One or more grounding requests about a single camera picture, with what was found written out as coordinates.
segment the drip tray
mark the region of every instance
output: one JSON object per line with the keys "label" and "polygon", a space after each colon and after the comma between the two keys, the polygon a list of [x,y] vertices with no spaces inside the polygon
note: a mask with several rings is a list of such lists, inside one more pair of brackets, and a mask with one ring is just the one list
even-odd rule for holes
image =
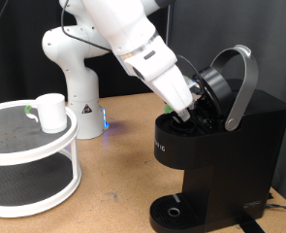
{"label": "drip tray", "polygon": [[154,201],[150,207],[150,223],[156,232],[203,232],[202,218],[181,193]]}
{"label": "drip tray", "polygon": [[63,190],[72,179],[72,161],[60,152],[30,163],[0,166],[0,206],[43,201]]}

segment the table surface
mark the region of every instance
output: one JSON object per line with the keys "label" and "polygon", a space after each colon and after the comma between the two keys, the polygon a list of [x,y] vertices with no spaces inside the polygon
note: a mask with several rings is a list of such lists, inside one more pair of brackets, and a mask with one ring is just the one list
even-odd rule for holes
{"label": "table surface", "polygon": [[[164,103],[154,93],[101,99],[110,129],[96,139],[78,141],[82,179],[77,191],[55,208],[20,218],[0,218],[0,232],[154,232],[149,207],[178,193],[183,171],[153,155],[154,120]],[[269,204],[286,206],[275,190]],[[286,232],[286,210],[269,209],[257,220],[267,232]],[[217,233],[242,233],[231,226]]]}

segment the coffee maker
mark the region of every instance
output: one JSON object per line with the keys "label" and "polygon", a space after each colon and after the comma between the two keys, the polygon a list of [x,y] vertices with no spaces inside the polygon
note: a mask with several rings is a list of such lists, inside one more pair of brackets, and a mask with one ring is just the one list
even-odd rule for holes
{"label": "coffee maker", "polygon": [[[225,80],[222,69],[236,55],[243,80]],[[199,72],[204,93],[191,119],[164,114],[155,122],[156,159],[184,170],[180,193],[150,207],[156,232],[208,232],[263,216],[286,128],[286,103],[257,90],[258,66],[251,50],[220,52]]]}

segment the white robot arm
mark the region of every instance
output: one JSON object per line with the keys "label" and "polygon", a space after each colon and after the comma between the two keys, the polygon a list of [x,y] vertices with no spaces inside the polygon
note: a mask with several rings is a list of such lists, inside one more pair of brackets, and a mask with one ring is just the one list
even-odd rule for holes
{"label": "white robot arm", "polygon": [[82,0],[99,32],[108,40],[112,52],[129,75],[137,76],[183,120],[192,94],[175,66],[175,54],[165,45],[144,7],[155,9],[172,0]]}
{"label": "white robot arm", "polygon": [[[76,18],[77,25],[66,26],[65,31],[107,49],[112,45],[113,53],[129,75],[141,78],[181,117],[187,119],[188,113],[184,109],[192,103],[192,96],[175,67],[175,55],[164,45],[145,16],[174,1],[70,0],[65,9]],[[67,0],[59,0],[62,7],[66,2]],[[103,109],[99,104],[98,77],[94,71],[84,66],[83,60],[108,51],[66,36],[61,27],[45,34],[43,49],[46,56],[64,72],[68,107],[78,118],[78,139],[101,135],[105,125]]]}

